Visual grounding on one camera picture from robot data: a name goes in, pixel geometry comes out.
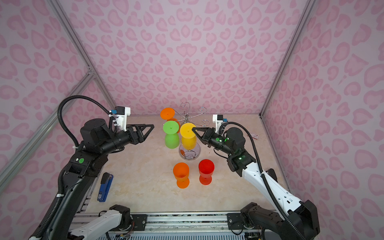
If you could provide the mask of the yellow wine glass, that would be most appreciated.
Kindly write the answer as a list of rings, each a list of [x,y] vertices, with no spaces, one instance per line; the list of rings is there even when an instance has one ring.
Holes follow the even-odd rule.
[[[185,123],[181,126],[180,134],[182,136],[182,145],[186,150],[192,150],[195,148],[197,143],[197,137],[192,131],[192,128],[196,127],[192,123]]]

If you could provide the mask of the red wine glass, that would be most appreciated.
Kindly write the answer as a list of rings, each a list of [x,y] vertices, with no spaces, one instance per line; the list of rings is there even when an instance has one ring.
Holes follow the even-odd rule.
[[[215,165],[211,160],[204,159],[199,163],[199,181],[202,185],[209,185],[212,182],[212,175],[215,170]]]

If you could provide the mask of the orange wine glass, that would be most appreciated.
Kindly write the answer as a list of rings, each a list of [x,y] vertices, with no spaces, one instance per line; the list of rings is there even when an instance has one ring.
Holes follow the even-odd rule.
[[[161,111],[161,118],[165,121],[174,121],[177,124],[180,122],[175,118],[176,111],[173,108],[165,108]]]
[[[173,168],[173,174],[180,189],[185,189],[190,184],[189,170],[189,166],[186,163],[178,163]]]

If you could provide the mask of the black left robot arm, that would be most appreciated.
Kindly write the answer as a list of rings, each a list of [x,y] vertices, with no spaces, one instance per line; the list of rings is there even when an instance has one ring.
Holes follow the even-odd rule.
[[[103,119],[92,119],[81,128],[83,142],[58,176],[58,192],[31,240],[94,240],[116,228],[128,228],[129,209],[115,207],[88,225],[70,230],[73,218],[88,189],[99,176],[108,155],[126,145],[143,143],[154,125],[127,125],[119,132],[111,130]]]

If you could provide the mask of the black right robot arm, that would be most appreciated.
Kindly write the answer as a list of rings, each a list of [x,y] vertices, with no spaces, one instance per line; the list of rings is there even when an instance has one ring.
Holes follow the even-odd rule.
[[[193,127],[192,131],[204,145],[227,154],[230,170],[251,183],[275,208],[272,211],[256,203],[248,204],[241,209],[243,227],[270,230],[282,240],[313,240],[320,233],[315,204],[291,194],[263,169],[253,138],[253,153],[245,148],[245,137],[251,133],[244,126],[229,122],[218,130]]]

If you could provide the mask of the green wine glass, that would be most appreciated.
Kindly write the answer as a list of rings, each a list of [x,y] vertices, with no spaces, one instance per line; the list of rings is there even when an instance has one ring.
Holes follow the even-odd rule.
[[[179,138],[179,124],[175,121],[167,121],[163,125],[163,131],[166,134],[165,136],[165,145],[169,149],[175,149],[180,144]]]

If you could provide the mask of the red white small box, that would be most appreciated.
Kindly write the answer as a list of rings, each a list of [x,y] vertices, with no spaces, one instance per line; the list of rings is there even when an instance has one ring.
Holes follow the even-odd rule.
[[[259,139],[259,135],[257,134],[254,134],[254,133],[250,133],[251,137],[255,140],[258,140]]]

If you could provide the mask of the blue stapler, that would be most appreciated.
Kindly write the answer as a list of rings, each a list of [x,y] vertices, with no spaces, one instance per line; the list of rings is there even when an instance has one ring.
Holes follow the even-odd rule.
[[[104,173],[101,179],[100,189],[98,191],[98,202],[105,202],[107,200],[114,176],[110,173]]]

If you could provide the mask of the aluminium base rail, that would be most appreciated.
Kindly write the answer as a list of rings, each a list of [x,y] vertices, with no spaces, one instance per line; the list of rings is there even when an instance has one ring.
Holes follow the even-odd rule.
[[[282,240],[312,240],[320,233],[320,224],[316,206],[310,202],[300,202],[295,211],[288,211],[287,216],[262,208],[256,203],[250,203],[238,213],[173,213],[161,215],[131,215],[129,208],[114,205],[102,215],[88,224],[70,230],[64,223],[71,224],[72,220],[65,217],[57,227],[47,230],[49,240],[95,240],[109,231],[149,231],[149,230],[186,230],[197,229],[228,229],[256,230],[261,233],[270,230]]]

